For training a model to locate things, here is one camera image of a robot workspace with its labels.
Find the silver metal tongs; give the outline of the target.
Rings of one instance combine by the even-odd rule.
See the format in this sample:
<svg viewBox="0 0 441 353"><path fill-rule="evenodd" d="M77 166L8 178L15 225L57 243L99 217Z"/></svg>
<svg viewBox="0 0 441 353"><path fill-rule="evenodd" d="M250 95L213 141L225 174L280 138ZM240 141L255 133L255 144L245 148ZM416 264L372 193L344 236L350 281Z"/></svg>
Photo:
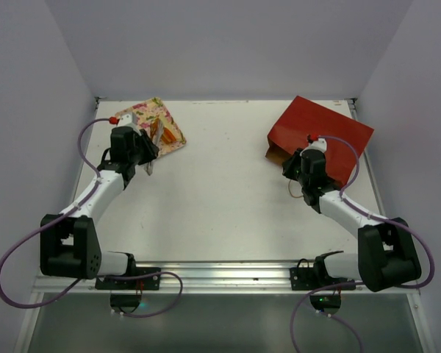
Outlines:
<svg viewBox="0 0 441 353"><path fill-rule="evenodd" d="M154 134L152 136L152 142L157 148L159 148L159 142L163 135L164 128L165 128L164 123L159 118L157 118L156 121L151 125L151 130L154 131ZM149 176L151 176L153 173L154 162L155 160L152 160L149 163L147 163L145 166L146 173Z"/></svg>

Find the red paper bag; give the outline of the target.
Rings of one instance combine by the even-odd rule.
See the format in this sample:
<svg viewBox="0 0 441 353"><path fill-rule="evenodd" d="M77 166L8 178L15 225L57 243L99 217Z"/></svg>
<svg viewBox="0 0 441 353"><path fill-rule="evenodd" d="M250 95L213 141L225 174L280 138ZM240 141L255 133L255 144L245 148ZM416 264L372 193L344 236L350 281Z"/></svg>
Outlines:
<svg viewBox="0 0 441 353"><path fill-rule="evenodd" d="M373 132L374 129L367 125L297 96L269 131L265 157L281 165L294 151L307 147L310 135L343 139L361 155ZM327 174L339 186L344 186L356 165L352 151L344 143L330 140L325 156Z"/></svg>

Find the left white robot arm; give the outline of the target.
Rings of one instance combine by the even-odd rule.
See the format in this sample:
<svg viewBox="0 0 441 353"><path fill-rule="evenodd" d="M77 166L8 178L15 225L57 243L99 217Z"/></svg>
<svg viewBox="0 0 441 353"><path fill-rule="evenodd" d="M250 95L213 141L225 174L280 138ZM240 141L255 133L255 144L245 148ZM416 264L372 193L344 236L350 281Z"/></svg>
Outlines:
<svg viewBox="0 0 441 353"><path fill-rule="evenodd" d="M136 284L138 271L132 254L101 250L96 225L112 201L128 186L136 167L158 157L161 132L148 133L131 126L112 129L110 147L105 149L92 182L61 214L45 215L40 233L40 270L50 277L94 279L112 276L119 287Z"/></svg>

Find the orange fake sandwich bread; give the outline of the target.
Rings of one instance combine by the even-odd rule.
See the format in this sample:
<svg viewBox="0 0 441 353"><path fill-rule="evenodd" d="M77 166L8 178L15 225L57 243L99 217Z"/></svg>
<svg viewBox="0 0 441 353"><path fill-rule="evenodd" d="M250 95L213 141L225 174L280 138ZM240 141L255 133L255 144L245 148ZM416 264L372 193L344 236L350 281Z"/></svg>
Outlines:
<svg viewBox="0 0 441 353"><path fill-rule="evenodd" d="M162 142L165 143L165 144L175 143L175 142L177 141L177 139L176 139L175 134L174 134L174 133L171 131L171 129L169 128L169 124L168 124L166 121L162 120L161 118L159 118L159 119L164 123L164 126L165 126L165 128L164 128L164 132L163 132L163 135L162 135L160 141L162 141ZM152 131L152 130L151 130L151 127L150 127L150 136L151 136L151 139L152 139L153 134L154 134L154 131Z"/></svg>

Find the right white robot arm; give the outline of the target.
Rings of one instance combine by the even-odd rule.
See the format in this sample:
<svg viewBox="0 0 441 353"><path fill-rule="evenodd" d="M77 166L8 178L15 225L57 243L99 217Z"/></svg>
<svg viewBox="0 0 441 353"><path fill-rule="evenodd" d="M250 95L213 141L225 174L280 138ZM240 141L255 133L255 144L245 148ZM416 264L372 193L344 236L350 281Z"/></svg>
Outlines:
<svg viewBox="0 0 441 353"><path fill-rule="evenodd" d="M297 181L305 203L335 221L357 239L357 253L318 255L312 278L319 288L361 281L373 292L403 285L421 277L421 265L408 224L401 218L380 220L359 205L345 203L338 182L326 173L326 157L317 149L298 149L282 163L283 176Z"/></svg>

